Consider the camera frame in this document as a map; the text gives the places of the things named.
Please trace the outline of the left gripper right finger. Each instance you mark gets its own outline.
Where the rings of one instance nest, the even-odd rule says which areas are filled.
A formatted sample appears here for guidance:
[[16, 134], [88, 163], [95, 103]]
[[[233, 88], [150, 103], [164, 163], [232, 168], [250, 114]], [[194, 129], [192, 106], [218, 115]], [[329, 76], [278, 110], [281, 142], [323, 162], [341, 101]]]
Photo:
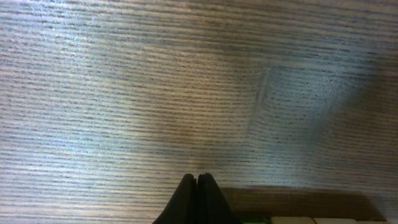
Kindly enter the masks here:
[[198, 177], [197, 223], [241, 224], [210, 173]]

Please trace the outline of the blue L letter block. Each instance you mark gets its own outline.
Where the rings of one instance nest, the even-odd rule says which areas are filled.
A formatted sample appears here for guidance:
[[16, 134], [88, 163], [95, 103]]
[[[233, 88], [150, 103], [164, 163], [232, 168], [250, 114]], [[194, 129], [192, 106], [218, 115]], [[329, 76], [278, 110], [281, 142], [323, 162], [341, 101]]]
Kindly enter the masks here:
[[271, 217], [271, 224], [315, 224], [310, 217]]

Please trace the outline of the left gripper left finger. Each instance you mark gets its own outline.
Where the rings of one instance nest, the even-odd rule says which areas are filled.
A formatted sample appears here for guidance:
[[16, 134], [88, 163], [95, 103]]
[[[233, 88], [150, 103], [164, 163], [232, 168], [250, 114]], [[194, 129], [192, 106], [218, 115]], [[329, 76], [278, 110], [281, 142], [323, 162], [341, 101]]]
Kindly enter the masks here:
[[197, 180], [185, 174], [162, 213], [153, 224], [192, 224], [196, 219]]

